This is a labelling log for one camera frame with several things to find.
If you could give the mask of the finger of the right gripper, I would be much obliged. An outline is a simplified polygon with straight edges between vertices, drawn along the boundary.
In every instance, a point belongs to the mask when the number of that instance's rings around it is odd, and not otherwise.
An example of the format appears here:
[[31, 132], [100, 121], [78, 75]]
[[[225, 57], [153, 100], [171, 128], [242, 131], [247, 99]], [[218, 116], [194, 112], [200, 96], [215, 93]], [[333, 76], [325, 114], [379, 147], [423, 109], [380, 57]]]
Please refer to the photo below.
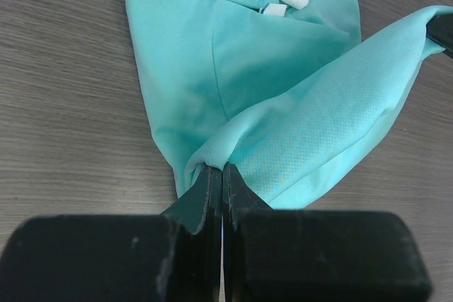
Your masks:
[[435, 16], [427, 24], [427, 37], [443, 47], [444, 53], [453, 58], [453, 14]]

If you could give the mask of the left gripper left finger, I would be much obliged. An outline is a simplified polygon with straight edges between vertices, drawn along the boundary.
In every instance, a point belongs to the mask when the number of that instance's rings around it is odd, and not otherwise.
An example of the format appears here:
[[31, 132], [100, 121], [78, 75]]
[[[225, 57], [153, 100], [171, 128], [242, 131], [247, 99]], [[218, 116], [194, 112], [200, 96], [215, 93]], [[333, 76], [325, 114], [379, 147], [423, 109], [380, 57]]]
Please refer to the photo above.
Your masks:
[[160, 214], [36, 216], [1, 255], [2, 301], [217, 301], [222, 173]]

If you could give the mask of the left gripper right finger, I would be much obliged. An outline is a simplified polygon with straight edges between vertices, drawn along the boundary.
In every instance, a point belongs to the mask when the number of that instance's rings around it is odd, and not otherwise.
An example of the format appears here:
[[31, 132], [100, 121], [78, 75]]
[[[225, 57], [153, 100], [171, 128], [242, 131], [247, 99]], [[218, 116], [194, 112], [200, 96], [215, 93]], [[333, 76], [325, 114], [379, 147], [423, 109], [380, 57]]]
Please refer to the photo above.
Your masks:
[[227, 301], [427, 301], [409, 227], [388, 211], [272, 209], [222, 173]]

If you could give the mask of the teal t shirt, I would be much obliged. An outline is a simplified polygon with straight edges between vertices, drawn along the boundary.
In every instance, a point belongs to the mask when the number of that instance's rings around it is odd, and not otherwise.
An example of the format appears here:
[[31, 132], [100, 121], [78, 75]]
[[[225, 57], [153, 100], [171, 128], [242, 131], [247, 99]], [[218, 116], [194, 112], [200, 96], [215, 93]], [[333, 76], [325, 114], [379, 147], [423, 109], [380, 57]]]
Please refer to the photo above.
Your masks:
[[151, 135], [185, 194], [234, 164], [276, 209], [311, 204], [388, 133], [449, 6], [363, 40], [358, 0], [125, 0]]

